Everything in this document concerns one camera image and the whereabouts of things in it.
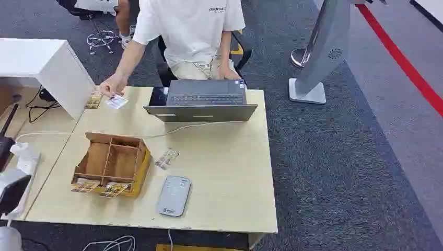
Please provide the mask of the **person's left hand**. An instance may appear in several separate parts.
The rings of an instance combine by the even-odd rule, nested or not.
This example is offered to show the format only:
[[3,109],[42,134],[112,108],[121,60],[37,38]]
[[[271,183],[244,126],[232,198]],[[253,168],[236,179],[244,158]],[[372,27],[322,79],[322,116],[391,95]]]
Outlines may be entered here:
[[218,68],[218,76],[219,76],[219,79],[223,79],[223,80],[225,80],[225,79],[226,80],[238,80],[238,79],[241,79],[239,74],[235,70],[232,70],[228,66],[220,66]]

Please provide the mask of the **person's right hand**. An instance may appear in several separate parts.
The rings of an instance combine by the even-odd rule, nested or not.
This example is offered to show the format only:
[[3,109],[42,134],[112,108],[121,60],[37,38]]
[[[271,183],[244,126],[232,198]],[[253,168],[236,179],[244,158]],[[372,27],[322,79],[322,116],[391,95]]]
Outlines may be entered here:
[[124,88],[127,84],[128,76],[115,73],[103,81],[99,87],[101,93],[107,97],[112,97],[114,95],[123,96]]

